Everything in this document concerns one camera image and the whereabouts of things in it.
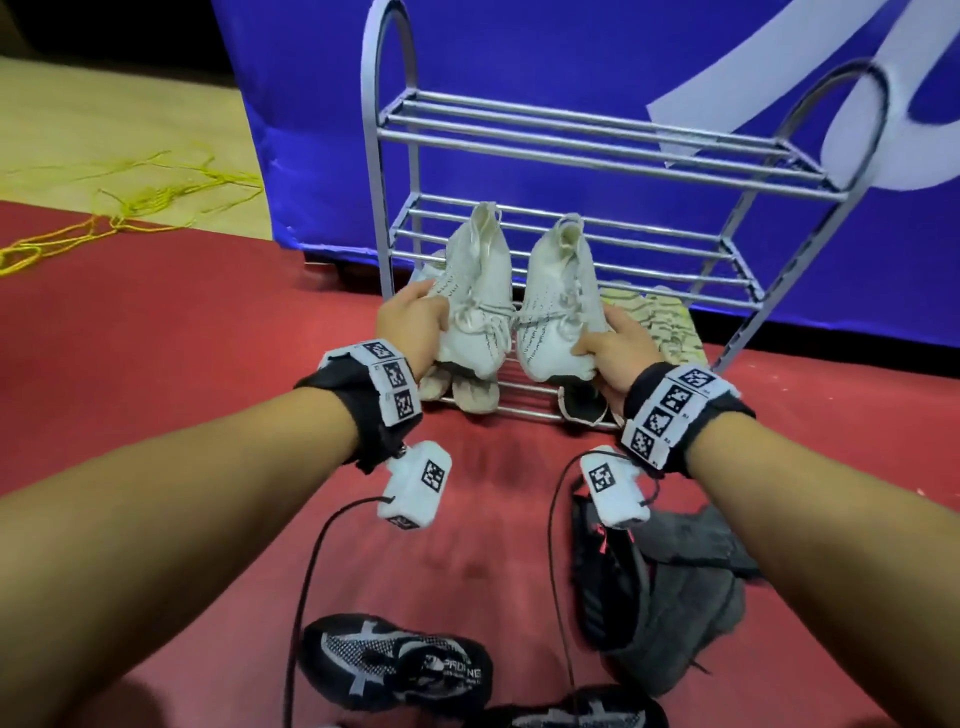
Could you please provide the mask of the person's left hand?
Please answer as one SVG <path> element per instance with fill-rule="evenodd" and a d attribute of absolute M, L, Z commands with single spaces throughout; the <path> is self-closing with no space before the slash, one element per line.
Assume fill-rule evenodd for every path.
<path fill-rule="evenodd" d="M 376 316 L 375 337 L 389 342 L 406 358 L 416 382 L 436 361 L 441 334 L 414 335 L 413 300 L 431 295 L 435 283 L 435 279 L 408 283 L 380 306 Z"/>

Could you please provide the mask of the person's right hand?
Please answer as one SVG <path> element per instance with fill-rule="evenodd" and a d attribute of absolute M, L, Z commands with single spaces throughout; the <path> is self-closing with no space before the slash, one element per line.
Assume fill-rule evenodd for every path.
<path fill-rule="evenodd" d="M 584 327 L 582 333 L 617 333 L 623 338 L 623 348 L 617 358 L 596 360 L 592 357 L 596 370 L 593 383 L 606 398 L 610 411 L 622 418 L 626 397 L 635 380 L 665 358 L 647 329 L 631 319 L 624 309 L 606 303 L 603 309 L 607 330 L 590 331 Z"/>

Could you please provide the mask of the white knit sneaker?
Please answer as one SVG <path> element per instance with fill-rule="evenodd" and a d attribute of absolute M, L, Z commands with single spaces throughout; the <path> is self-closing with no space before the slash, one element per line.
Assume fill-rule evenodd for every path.
<path fill-rule="evenodd" d="M 474 206 L 448 238 L 443 263 L 423 263 L 411 282 L 434 282 L 428 295 L 448 301 L 448 326 L 440 334 L 434 365 L 482 382 L 496 378 L 512 350 L 510 249 L 493 201 Z"/>
<path fill-rule="evenodd" d="M 584 226 L 581 215 L 565 214 L 527 262 L 513 330 L 520 367 L 535 383 L 591 383 L 596 375 L 594 357 L 573 352 L 583 332 L 610 330 Z"/>

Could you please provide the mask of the person's right forearm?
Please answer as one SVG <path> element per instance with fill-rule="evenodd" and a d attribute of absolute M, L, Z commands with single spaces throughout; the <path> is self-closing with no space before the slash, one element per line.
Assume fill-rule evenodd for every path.
<path fill-rule="evenodd" d="M 960 514 L 727 412 L 687 470 L 842 670 L 903 728 L 960 728 Z"/>

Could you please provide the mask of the person's left forearm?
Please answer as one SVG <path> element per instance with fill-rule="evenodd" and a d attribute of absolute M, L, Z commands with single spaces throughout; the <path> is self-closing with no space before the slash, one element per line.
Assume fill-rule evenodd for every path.
<path fill-rule="evenodd" d="M 168 644 L 357 445 L 300 388 L 0 497 L 0 723 L 50 728 Z"/>

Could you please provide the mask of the black shoe with white sole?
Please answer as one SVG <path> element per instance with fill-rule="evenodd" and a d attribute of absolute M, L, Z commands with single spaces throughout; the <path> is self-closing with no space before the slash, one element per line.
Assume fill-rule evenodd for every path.
<path fill-rule="evenodd" d="M 593 428 L 607 421 L 609 403 L 593 383 L 578 380 L 558 387 L 558 409 L 566 422 Z"/>

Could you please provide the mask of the beige shoe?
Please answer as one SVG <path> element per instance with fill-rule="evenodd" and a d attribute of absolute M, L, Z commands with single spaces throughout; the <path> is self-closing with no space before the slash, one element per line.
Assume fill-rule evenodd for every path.
<path fill-rule="evenodd" d="M 499 384 L 491 380 L 454 374 L 451 380 L 452 399 L 456 407 L 469 415 L 487 415 L 498 411 Z"/>
<path fill-rule="evenodd" d="M 448 362 L 434 363 L 418 383 L 418 395 L 422 403 L 437 403 L 451 394 L 453 370 Z"/>

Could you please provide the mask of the black wristband with marker tags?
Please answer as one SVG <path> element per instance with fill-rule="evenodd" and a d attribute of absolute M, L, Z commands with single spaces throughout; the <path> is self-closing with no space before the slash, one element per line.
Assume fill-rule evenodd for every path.
<path fill-rule="evenodd" d="M 623 450 L 653 478 L 690 478 L 688 449 L 726 412 L 756 418 L 738 389 L 709 368 L 658 362 L 634 380 L 623 403 Z"/>
<path fill-rule="evenodd" d="M 366 475 L 399 456 L 404 439 L 424 418 L 408 360 L 383 338 L 326 352 L 317 370 L 294 388 L 327 391 L 342 403 L 358 432 L 358 445 L 347 462 Z"/>

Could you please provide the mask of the grey metal shoe rack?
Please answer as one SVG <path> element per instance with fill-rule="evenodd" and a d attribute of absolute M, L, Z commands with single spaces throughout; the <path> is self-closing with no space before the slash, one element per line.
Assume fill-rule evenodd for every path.
<path fill-rule="evenodd" d="M 793 143 L 793 135 L 835 88 L 870 89 L 865 147 L 844 180 Z M 403 0 L 373 0 L 364 30 L 361 97 L 367 176 L 376 224 L 381 290 L 395 290 L 393 264 L 444 263 L 453 233 L 483 201 L 427 193 L 420 150 L 430 147 L 524 163 L 624 173 L 730 188 L 741 195 L 718 233 L 582 216 L 599 290 L 642 294 L 658 286 L 692 304 L 745 313 L 716 360 L 725 372 L 745 350 L 812 261 L 865 195 L 905 112 L 894 79 L 879 63 L 858 59 L 833 69 L 768 137 L 642 122 L 546 106 L 499 102 L 424 90 L 409 14 Z M 736 233 L 760 194 L 830 205 L 820 224 L 763 286 L 736 244 Z M 532 381 L 518 359 L 515 317 L 534 245 L 569 213 L 498 205 L 510 250 L 515 315 L 511 351 L 498 370 L 495 413 L 565 422 L 561 385 Z"/>

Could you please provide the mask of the grey suede sneaker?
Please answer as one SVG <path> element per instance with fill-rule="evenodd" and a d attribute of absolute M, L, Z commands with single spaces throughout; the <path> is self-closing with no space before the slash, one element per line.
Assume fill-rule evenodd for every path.
<path fill-rule="evenodd" d="M 742 580 L 717 566 L 643 564 L 633 635 L 604 656 L 651 698 L 672 691 L 702 651 L 732 634 L 746 613 Z"/>
<path fill-rule="evenodd" d="M 749 554 L 714 505 L 695 513 L 654 511 L 630 528 L 644 559 L 657 565 L 716 568 L 743 579 L 762 579 L 758 562 Z"/>

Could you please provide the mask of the black sneaker with red accents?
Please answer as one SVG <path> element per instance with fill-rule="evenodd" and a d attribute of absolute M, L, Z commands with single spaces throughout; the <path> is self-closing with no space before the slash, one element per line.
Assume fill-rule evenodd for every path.
<path fill-rule="evenodd" d="M 651 601 L 649 571 L 633 531 L 606 527 L 580 489 L 572 495 L 571 538 L 582 637 L 600 653 L 630 649 L 642 639 Z"/>

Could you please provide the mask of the blue and white banner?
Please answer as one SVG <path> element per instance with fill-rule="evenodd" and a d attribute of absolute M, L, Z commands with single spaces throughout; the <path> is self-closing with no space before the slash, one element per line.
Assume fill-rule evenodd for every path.
<path fill-rule="evenodd" d="M 374 261 L 373 0 L 212 0 L 281 246 Z M 960 348 L 960 0 L 404 0 L 429 91 L 772 133 L 837 65 L 909 102 L 873 189 L 774 321 Z"/>

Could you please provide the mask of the black and grey mesh sneaker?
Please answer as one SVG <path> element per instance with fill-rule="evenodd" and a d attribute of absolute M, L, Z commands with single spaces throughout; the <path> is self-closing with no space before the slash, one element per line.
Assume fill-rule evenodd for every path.
<path fill-rule="evenodd" d="M 353 712 L 412 706 L 464 720 L 493 694 L 494 663 L 480 642 L 404 629 L 373 614 L 318 618 L 302 630 L 295 656 L 321 697 Z"/>
<path fill-rule="evenodd" d="M 670 728 L 664 708 L 624 685 L 582 686 L 557 703 L 488 707 L 462 728 Z"/>

